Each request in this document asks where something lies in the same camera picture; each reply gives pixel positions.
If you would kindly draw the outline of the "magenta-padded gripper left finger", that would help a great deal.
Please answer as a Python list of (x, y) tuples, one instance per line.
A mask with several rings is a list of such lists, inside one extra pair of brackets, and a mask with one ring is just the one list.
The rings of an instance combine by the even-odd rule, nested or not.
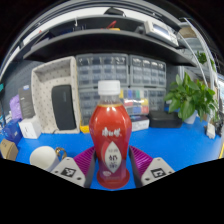
[(74, 158), (64, 158), (51, 173), (84, 188), (92, 183), (96, 162), (95, 148), (90, 147)]

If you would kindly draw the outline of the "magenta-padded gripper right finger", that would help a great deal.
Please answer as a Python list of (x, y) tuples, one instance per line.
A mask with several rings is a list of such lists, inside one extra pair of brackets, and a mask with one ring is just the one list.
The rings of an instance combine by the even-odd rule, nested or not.
[(161, 157), (152, 158), (134, 146), (129, 147), (129, 158), (137, 188), (174, 173), (174, 170)]

